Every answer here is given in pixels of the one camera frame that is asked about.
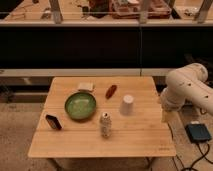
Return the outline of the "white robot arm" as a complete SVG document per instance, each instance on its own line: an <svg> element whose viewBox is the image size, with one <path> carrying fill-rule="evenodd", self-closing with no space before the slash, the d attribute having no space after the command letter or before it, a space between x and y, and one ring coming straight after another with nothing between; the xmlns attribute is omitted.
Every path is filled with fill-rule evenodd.
<svg viewBox="0 0 213 171"><path fill-rule="evenodd" d="M213 88L205 84L207 79L208 71L200 63L171 70L165 78L166 87L159 96L162 121L168 122L186 100L213 116Z"/></svg>

